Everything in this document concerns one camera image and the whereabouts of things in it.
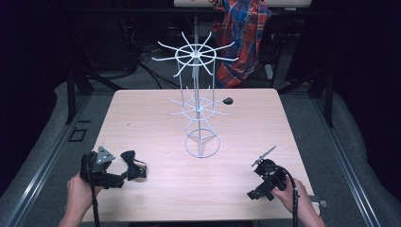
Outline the black metal stand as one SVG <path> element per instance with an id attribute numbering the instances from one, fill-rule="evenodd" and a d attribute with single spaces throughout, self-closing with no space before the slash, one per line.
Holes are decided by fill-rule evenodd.
<path id="1" fill-rule="evenodd" d="M 307 76 L 296 79 L 289 85 L 278 90 L 279 94 L 286 94 L 307 81 L 311 81 L 312 85 L 308 90 L 310 98 L 324 97 L 323 103 L 323 117 L 325 122 L 330 128 L 333 128 L 332 111 L 333 111 L 333 97 L 334 97 L 334 75 L 332 74 L 332 68 L 326 64 L 322 68 L 319 68 Z"/>
<path id="2" fill-rule="evenodd" d="M 72 63 L 66 78 L 68 106 L 68 116 L 65 122 L 66 125 L 70 124 L 77 114 L 76 89 L 85 96 L 90 96 L 94 91 L 88 77 L 100 82 L 114 91 L 122 90 L 121 86 L 103 78 L 94 70 L 90 70 L 89 68 L 77 63 Z"/>

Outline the black chair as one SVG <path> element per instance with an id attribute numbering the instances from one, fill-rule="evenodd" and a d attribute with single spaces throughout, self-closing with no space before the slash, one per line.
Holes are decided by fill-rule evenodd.
<path id="1" fill-rule="evenodd" d="M 291 29 L 292 20 L 286 15 L 273 15 L 265 24 L 264 29 L 264 54 L 261 61 L 265 66 L 272 66 L 272 74 L 270 79 L 270 88 L 273 87 L 278 65 L 281 59 L 281 53 Z"/>

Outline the person's right hand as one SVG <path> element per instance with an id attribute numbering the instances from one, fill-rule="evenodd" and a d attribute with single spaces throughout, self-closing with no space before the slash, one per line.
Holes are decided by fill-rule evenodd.
<path id="1" fill-rule="evenodd" d="M 294 182 L 298 191 L 297 216 L 300 220 L 304 220 L 310 213 L 314 212 L 314 208 L 303 183 L 297 179 Z M 286 184 L 287 187 L 284 191 L 273 189 L 271 194 L 279 199 L 290 213 L 293 213 L 293 188 L 289 177 L 286 177 Z"/>

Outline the metal floor rail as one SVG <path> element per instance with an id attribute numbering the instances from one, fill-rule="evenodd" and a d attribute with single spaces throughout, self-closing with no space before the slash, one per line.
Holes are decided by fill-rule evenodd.
<path id="1" fill-rule="evenodd" d="M 334 128 L 331 128 L 329 124 L 326 122 L 324 117 L 324 107 L 323 103 L 319 99 L 312 98 L 311 103 L 314 106 L 316 112 L 319 115 L 319 119 L 323 124 L 324 130 L 328 134 L 331 144 L 334 147 L 334 155 L 336 157 L 337 163 L 340 167 L 342 175 L 345 181 L 348 184 L 350 192 L 354 198 L 354 201 L 357 204 L 357 208 L 366 224 L 367 227 L 382 227 L 377 215 L 373 209 L 370 200 L 367 197 L 367 194 L 362 187 L 359 179 L 357 178 L 357 174 L 354 171 L 354 168 L 351 165 L 351 162 L 348 159 L 348 156 L 345 153 L 345 150 L 338 138 L 336 131 Z"/>
<path id="2" fill-rule="evenodd" d="M 92 149 L 98 119 L 93 96 L 78 100 L 67 124 L 60 101 L 6 193 L 0 197 L 0 227 L 57 227 L 64 215 L 67 181 L 79 171 L 80 158 Z"/>

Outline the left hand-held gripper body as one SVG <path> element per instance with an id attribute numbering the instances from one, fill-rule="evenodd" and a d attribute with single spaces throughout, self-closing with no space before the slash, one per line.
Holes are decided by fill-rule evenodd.
<path id="1" fill-rule="evenodd" d="M 121 188 L 124 178 L 107 172 L 107 168 L 114 159 L 115 156 L 103 147 L 99 147 L 97 151 L 88 152 L 81 158 L 79 176 L 89 185 L 101 186 L 105 189 Z"/>

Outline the black bow tie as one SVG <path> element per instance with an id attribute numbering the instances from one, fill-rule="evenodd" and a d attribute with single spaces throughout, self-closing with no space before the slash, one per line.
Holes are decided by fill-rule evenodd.
<path id="1" fill-rule="evenodd" d="M 120 157 L 124 160 L 124 162 L 128 165 L 128 171 L 133 173 L 136 171 L 135 161 L 135 151 L 127 150 L 120 154 Z"/>

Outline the red blue plaid cloth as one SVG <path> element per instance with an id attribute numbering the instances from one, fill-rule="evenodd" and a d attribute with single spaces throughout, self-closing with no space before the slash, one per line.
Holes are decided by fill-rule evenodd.
<path id="1" fill-rule="evenodd" d="M 265 0 L 223 0 L 220 9 L 225 16 L 214 23 L 217 44 L 234 44 L 221 51 L 226 61 L 220 64 L 215 84 L 218 88 L 235 88 L 258 64 L 260 42 L 271 12 Z"/>

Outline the person's left hand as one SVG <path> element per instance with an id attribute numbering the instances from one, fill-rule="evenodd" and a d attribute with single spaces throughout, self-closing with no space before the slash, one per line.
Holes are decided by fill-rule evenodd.
<path id="1" fill-rule="evenodd" d="M 67 192 L 66 213 L 72 218 L 82 220 L 88 209 L 93 205 L 91 186 L 77 174 L 67 182 Z"/>

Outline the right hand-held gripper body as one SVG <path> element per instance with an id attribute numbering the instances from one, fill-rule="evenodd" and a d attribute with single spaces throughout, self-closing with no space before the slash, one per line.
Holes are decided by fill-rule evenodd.
<path id="1" fill-rule="evenodd" d="M 286 189 L 286 177 L 289 177 L 291 179 L 292 188 L 295 190 L 295 182 L 290 173 L 284 167 L 277 165 L 273 160 L 267 159 L 267 155 L 275 149 L 276 146 L 273 146 L 254 161 L 253 166 L 255 166 L 255 170 L 253 172 L 256 173 L 263 182 L 275 183 L 275 188 L 282 191 Z"/>

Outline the white wire display rack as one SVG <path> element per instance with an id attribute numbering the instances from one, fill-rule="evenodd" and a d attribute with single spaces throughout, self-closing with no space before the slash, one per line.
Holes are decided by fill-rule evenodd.
<path id="1" fill-rule="evenodd" d="M 174 55 L 168 58 L 153 58 L 154 61 L 175 61 L 178 65 L 178 72 L 174 78 L 179 79 L 180 99 L 171 98 L 170 101 L 181 105 L 176 113 L 168 115 L 182 115 L 188 123 L 184 128 L 185 138 L 183 145 L 185 150 L 196 158 L 209 158 L 215 155 L 220 149 L 220 138 L 213 129 L 210 119 L 217 115 L 228 116 L 217 110 L 217 105 L 227 99 L 224 96 L 216 98 L 216 60 L 222 60 L 218 51 L 231 47 L 234 43 L 221 47 L 212 47 L 208 44 L 212 33 L 203 43 L 195 38 L 190 43 L 182 34 L 185 44 L 181 47 L 174 47 L 167 44 L 159 45 L 174 51 Z"/>

